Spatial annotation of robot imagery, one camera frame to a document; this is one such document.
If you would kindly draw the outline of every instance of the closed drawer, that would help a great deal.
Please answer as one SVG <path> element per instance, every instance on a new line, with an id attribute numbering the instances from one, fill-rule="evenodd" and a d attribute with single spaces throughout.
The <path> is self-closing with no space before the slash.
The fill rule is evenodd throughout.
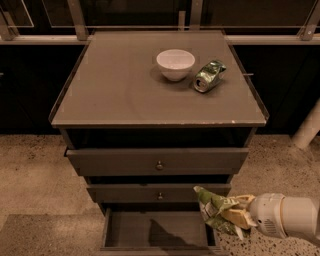
<path id="1" fill-rule="evenodd" d="M 80 176 L 235 174 L 247 148 L 80 149 L 67 156 Z"/>
<path id="2" fill-rule="evenodd" d="M 96 203 L 194 203 L 196 185 L 219 195 L 231 189 L 230 184 L 121 184 L 89 185 L 87 190 Z"/>

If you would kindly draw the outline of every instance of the ceramic bowl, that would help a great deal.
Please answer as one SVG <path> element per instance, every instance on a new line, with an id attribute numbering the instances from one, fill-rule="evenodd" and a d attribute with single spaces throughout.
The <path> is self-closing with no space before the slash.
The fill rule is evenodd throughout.
<path id="1" fill-rule="evenodd" d="M 194 56 L 179 49 L 166 50 L 158 54 L 157 64 L 161 73 L 170 81 L 180 81 L 191 71 Z"/>

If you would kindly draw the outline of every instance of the gray dresser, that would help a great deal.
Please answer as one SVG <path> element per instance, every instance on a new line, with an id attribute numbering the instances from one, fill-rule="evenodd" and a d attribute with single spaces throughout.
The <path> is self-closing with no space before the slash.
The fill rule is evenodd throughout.
<path id="1" fill-rule="evenodd" d="M 196 57 L 169 82 L 155 58 Z M 213 59 L 227 71 L 207 94 L 192 88 Z M 268 114 L 220 31 L 96 32 L 50 116 L 66 156 L 106 216 L 108 255 L 225 255 L 201 219 L 195 185 L 221 195 Z"/>

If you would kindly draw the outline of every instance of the dresser top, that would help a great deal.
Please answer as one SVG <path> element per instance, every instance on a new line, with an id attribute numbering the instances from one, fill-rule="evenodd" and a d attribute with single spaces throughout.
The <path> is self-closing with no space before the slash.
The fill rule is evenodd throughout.
<path id="1" fill-rule="evenodd" d="M 191 52 L 196 63 L 180 82 L 158 70 L 163 50 Z M 211 60 L 227 70 L 212 91 L 192 87 Z M 96 32 L 69 85 L 52 125 L 56 128 L 264 126 L 253 97 L 220 31 Z"/>

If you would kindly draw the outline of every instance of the speckled floor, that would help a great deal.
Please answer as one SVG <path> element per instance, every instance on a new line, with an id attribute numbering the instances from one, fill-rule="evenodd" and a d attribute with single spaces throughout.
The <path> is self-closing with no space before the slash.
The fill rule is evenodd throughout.
<path id="1" fill-rule="evenodd" d="M 86 184 L 63 157 L 60 136 L 0 135 L 0 255 L 91 255 L 104 218 Z M 320 199 L 320 138 L 300 150 L 289 136 L 256 135 L 230 195 L 278 192 Z M 320 255 L 296 238 L 219 234 L 230 255 Z"/>

